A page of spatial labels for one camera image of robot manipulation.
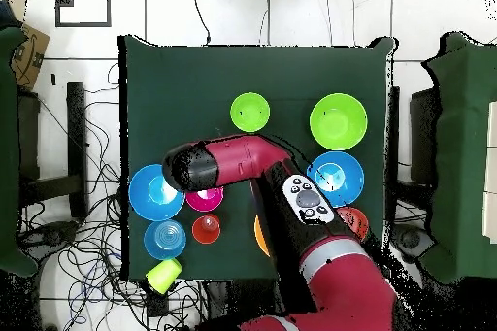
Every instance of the lime green cup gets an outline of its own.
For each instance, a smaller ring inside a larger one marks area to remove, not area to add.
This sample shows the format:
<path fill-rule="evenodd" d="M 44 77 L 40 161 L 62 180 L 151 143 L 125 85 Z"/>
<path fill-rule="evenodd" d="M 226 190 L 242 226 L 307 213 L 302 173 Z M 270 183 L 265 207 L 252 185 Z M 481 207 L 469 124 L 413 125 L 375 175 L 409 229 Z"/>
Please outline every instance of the lime green cup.
<path fill-rule="evenodd" d="M 363 105 L 351 95 L 335 93 L 321 98 L 311 112 L 311 132 L 326 149 L 351 149 L 368 127 Z"/>
<path fill-rule="evenodd" d="M 259 131 L 269 120 L 269 104 L 266 99 L 254 92 L 239 95 L 230 110 L 231 120 L 239 129 L 247 133 Z"/>
<path fill-rule="evenodd" d="M 150 286 L 164 295 L 182 271 L 182 265 L 176 258 L 164 260 L 146 273 Z"/>

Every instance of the pink cup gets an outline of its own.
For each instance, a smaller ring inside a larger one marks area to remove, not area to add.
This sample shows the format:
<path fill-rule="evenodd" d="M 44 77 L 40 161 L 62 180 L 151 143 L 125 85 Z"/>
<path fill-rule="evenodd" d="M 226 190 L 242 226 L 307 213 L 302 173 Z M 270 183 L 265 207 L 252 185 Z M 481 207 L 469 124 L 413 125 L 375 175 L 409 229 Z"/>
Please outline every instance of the pink cup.
<path fill-rule="evenodd" d="M 186 203 L 197 212 L 211 212 L 223 198 L 223 188 L 212 188 L 205 191 L 189 192 L 185 195 Z"/>

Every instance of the red cup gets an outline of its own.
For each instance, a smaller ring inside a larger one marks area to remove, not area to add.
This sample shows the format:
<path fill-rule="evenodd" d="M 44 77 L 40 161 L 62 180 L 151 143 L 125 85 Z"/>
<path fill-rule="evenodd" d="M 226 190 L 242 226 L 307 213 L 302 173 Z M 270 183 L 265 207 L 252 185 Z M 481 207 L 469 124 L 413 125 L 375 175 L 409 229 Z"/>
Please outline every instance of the red cup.
<path fill-rule="evenodd" d="M 201 244 L 212 244 L 221 232 L 217 215 L 202 215 L 191 226 L 191 233 Z"/>

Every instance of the blue bowl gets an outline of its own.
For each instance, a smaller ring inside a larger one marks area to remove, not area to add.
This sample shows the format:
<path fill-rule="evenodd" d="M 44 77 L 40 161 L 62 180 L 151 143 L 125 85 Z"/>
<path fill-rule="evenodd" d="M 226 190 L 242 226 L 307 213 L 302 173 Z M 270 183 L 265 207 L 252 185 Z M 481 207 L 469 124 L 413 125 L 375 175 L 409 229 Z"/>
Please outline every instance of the blue bowl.
<path fill-rule="evenodd" d="M 128 193 L 135 212 L 150 221 L 164 221 L 175 216 L 184 203 L 184 193 L 166 183 L 159 164 L 139 170 L 131 179 Z"/>
<path fill-rule="evenodd" d="M 359 162 L 342 151 L 328 151 L 320 155 L 307 169 L 333 208 L 348 206 L 364 187 L 364 171 Z"/>
<path fill-rule="evenodd" d="M 178 257 L 186 245 L 186 234 L 182 225 L 173 219 L 153 222 L 144 236 L 147 252 L 157 260 Z"/>

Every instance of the white tile floor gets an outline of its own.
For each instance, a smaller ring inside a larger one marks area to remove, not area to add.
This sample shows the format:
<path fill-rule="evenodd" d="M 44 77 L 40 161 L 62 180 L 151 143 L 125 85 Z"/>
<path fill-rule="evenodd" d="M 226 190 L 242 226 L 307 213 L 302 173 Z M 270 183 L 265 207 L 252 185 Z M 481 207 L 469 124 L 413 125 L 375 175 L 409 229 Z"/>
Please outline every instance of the white tile floor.
<path fill-rule="evenodd" d="M 400 44 L 394 54 L 393 80 L 401 87 L 401 119 L 399 160 L 409 164 L 410 124 L 409 101 L 413 92 L 432 85 L 420 61 L 434 56 L 440 37 L 448 31 L 462 30 L 475 40 L 487 43 L 497 36 L 497 8 L 489 0 L 271 0 L 270 21 L 265 18 L 262 33 L 261 20 L 266 11 L 266 0 L 197 0 L 203 19 L 210 29 L 212 44 L 268 44 L 272 46 L 367 46 L 380 36 L 396 37 Z M 198 18 L 193 0 L 111 0 L 112 27 L 61 27 L 55 28 L 54 0 L 28 0 L 25 21 L 50 35 L 35 91 L 66 126 L 65 85 L 68 81 L 83 81 L 85 88 L 95 90 L 112 88 L 116 83 L 116 37 L 134 34 L 157 45 L 200 46 L 205 44 L 206 33 Z M 62 9 L 61 20 L 101 21 L 105 19 L 105 0 L 75 0 L 73 9 Z M 56 85 L 50 75 L 55 74 Z M 87 93 L 87 104 L 93 101 L 118 99 L 116 90 Z M 104 128 L 110 135 L 105 159 L 120 173 L 119 121 L 115 105 L 93 105 L 87 117 Z M 53 118 L 42 107 L 40 113 L 39 165 L 42 177 L 67 174 L 66 136 Z M 95 130 L 101 140 L 103 134 Z M 89 154 L 96 160 L 100 147 L 95 136 L 88 133 Z M 98 170 L 88 162 L 89 179 L 94 180 Z M 403 180 L 409 179 L 409 169 L 399 167 Z M 113 191 L 116 185 L 110 186 Z M 95 202 L 105 194 L 100 183 L 91 194 Z M 69 217 L 67 198 L 46 202 L 47 210 L 40 222 L 50 222 Z M 36 214 L 39 206 L 29 209 Z M 102 212 L 92 215 L 92 220 L 103 217 Z M 119 246 L 118 235 L 115 235 Z M 74 266 L 67 259 L 62 265 L 73 275 Z M 67 294 L 74 279 L 65 274 L 53 256 L 43 273 L 41 295 L 42 315 L 45 322 L 62 328 L 70 319 Z M 79 291 L 73 288 L 72 296 Z M 107 302 L 91 303 L 83 316 L 91 322 L 75 324 L 70 331 L 94 331 L 106 311 Z M 108 316 L 109 327 L 104 322 L 99 331 L 145 331 L 137 323 L 128 307 L 114 307 Z"/>

